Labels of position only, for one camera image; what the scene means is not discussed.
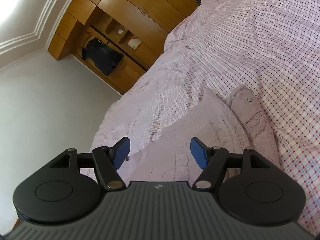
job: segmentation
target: checkered fabric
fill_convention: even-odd
[[[282,170],[306,192],[299,222],[317,234],[319,17],[319,0],[202,0],[168,35],[165,53],[107,111],[92,148],[128,136],[135,154],[197,105],[204,89],[225,98],[245,84],[270,118]]]

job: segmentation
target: white logo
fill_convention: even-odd
[[[162,186],[161,184],[158,184],[158,185],[155,185],[155,188],[156,188],[156,189],[162,189],[163,186]]]

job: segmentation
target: ceiling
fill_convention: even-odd
[[[0,70],[46,47],[71,0],[0,0]]]

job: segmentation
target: gray wall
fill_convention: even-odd
[[[42,51],[0,73],[0,234],[17,219],[15,187],[67,148],[87,152],[120,97],[72,56]]]

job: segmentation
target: black bag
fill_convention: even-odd
[[[121,53],[109,48],[97,38],[89,41],[87,47],[82,49],[82,59],[92,59],[96,67],[106,76],[117,67],[123,57]]]

